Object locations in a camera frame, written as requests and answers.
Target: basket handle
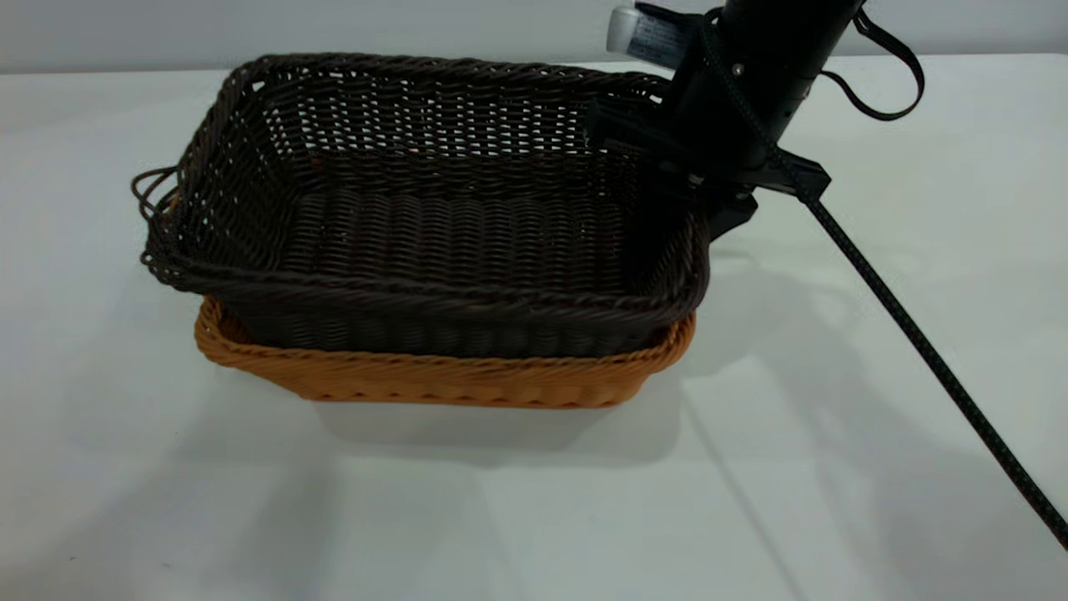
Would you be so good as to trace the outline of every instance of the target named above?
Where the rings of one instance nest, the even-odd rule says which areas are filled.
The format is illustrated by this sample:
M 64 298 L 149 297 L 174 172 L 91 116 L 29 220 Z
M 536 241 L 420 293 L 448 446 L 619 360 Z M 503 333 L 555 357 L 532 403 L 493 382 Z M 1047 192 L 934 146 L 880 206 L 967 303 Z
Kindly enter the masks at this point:
M 171 190 L 163 194 L 163 196 L 155 204 L 153 204 L 150 200 L 153 192 L 156 191 L 156 188 L 158 188 L 160 184 L 166 181 L 167 178 L 173 175 L 177 170 L 177 167 L 160 167 L 159 169 L 145 171 L 137 177 L 134 177 L 134 180 L 130 181 L 130 190 L 132 190 L 134 195 L 137 196 L 139 205 L 138 208 L 141 210 L 141 216 L 144 217 L 145 221 L 151 222 L 154 217 L 159 216 L 168 208 L 173 208 L 173 205 L 177 203 L 178 196 L 175 193 L 178 189 L 177 186 L 171 188 Z M 142 191 L 141 183 L 150 177 L 155 177 L 155 179 L 153 179 L 152 183 L 148 184 L 148 187 Z

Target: basket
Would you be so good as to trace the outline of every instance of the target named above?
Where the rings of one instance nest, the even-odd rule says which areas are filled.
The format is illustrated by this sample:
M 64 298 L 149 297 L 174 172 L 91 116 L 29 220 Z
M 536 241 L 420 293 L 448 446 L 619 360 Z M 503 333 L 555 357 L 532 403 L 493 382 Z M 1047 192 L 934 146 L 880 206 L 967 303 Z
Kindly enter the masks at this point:
M 270 347 L 644 349 L 700 304 L 708 227 L 643 200 L 641 157 L 587 147 L 583 124 L 595 96 L 665 89 L 543 64 L 265 57 L 226 79 L 175 168 L 135 180 L 142 260 Z
M 455 359 L 274 349 L 251 343 L 218 300 L 204 298 L 197 346 L 221 366 L 316 401 L 381 401 L 516 408 L 603 408 L 633 397 L 674 364 L 693 337 L 693 315 L 656 347 L 600 359 Z

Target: table surface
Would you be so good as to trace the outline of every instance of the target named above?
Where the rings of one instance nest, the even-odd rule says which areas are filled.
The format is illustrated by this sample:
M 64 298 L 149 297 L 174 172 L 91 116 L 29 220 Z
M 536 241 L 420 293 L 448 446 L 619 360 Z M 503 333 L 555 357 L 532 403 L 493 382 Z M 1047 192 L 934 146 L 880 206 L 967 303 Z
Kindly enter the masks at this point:
M 821 81 L 783 145 L 1068 510 L 1068 57 L 925 65 L 908 118 Z M 892 59 L 832 66 L 913 93 Z M 617 409 L 316 405 L 208 363 L 127 186 L 224 76 L 0 77 L 0 598 L 1065 598 L 1054 539 L 775 193 Z

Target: white wall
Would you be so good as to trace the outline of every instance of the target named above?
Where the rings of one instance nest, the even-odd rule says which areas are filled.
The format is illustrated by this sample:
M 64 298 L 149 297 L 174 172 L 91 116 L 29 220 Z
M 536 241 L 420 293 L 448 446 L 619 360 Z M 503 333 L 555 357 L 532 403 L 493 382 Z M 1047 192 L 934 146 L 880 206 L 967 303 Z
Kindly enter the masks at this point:
M 595 60 L 608 58 L 606 23 L 623 1 L 0 0 L 0 72 L 231 66 L 320 50 Z M 868 11 L 921 52 L 1068 52 L 1068 0 L 870 0 Z M 876 51 L 854 34 L 838 50 Z

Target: cable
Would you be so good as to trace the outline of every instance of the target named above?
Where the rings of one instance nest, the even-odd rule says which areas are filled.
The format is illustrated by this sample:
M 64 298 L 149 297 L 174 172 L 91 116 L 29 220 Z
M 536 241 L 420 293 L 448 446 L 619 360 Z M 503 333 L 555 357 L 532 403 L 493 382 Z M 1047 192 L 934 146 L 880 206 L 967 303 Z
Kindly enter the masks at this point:
M 931 346 L 930 342 L 920 330 L 920 327 L 916 326 L 916 322 L 905 311 L 905 307 L 901 306 L 894 292 L 886 286 L 886 282 L 879 276 L 879 273 L 876 272 L 875 268 L 867 262 L 867 258 L 864 257 L 864 254 L 857 248 L 857 244 L 849 238 L 845 230 L 842 228 L 830 211 L 827 210 L 819 201 L 819 197 L 812 193 L 800 174 L 783 155 L 783 151 L 779 147 L 774 138 L 765 129 L 760 117 L 749 104 L 749 100 L 735 82 L 734 76 L 714 50 L 711 39 L 711 36 L 714 35 L 712 21 L 716 20 L 719 11 L 713 10 L 702 19 L 701 39 L 705 48 L 706 67 L 726 89 L 734 108 L 741 114 L 749 128 L 759 139 L 765 148 L 767 148 L 771 160 L 786 173 L 790 183 L 797 188 L 798 199 L 808 207 L 816 220 L 819 221 L 819 224 L 823 226 L 823 230 L 831 236 L 834 243 L 842 250 L 842 253 L 852 263 L 857 272 L 860 273 L 864 282 L 871 288 L 876 298 L 879 299 L 879 303 L 882 304 L 886 313 L 890 314 L 890 317 L 894 319 L 894 322 L 905 333 L 909 343 L 912 344 L 912 347 L 920 354 L 921 359 L 924 360 L 924 363 L 930 368 L 931 373 L 942 384 L 942 388 L 945 389 L 946 394 L 956 404 L 957 408 L 964 415 L 964 418 L 968 420 L 968 423 L 975 429 L 979 439 L 983 440 L 983 443 L 1002 466 L 1002 470 L 1005 471 L 1005 474 L 1016 486 L 1017 490 L 1020 491 L 1020 494 L 1023 495 L 1023 499 L 1026 500 L 1032 509 L 1038 513 L 1038 517 L 1042 519 L 1042 522 L 1046 523 L 1046 526 L 1057 539 L 1057 542 L 1061 543 L 1065 551 L 1068 551 L 1068 523 L 1065 522 L 1064 517 L 1050 503 L 1050 500 L 1047 499 L 1042 490 L 1035 484 L 1035 480 L 1032 479 L 1027 471 L 1020 464 L 1020 461 L 1012 455 L 1005 441 L 1002 440 L 1001 436 L 998 434 L 998 431 L 994 430 L 994 427 L 983 414 L 983 411 L 979 410 L 975 401 L 972 400 L 972 397 L 964 391 L 964 386 L 957 380 L 953 370 L 949 369 L 949 366 L 946 365 L 939 352 L 934 350 L 934 347 Z

